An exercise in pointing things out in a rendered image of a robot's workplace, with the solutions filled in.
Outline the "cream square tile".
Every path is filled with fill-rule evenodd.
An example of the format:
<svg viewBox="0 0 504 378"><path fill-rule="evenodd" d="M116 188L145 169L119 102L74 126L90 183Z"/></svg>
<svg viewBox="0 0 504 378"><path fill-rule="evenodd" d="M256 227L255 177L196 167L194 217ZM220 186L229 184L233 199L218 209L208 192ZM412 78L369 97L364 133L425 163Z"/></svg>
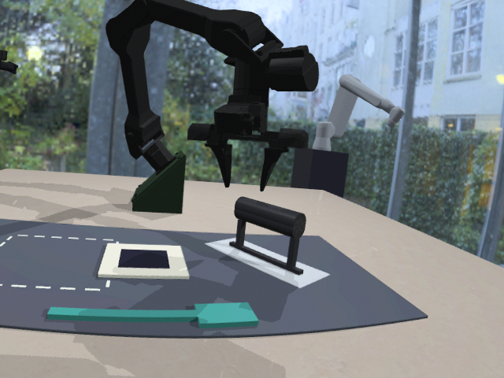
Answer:
<svg viewBox="0 0 504 378"><path fill-rule="evenodd" d="M98 277L189 280L180 246L108 243Z"/></svg>

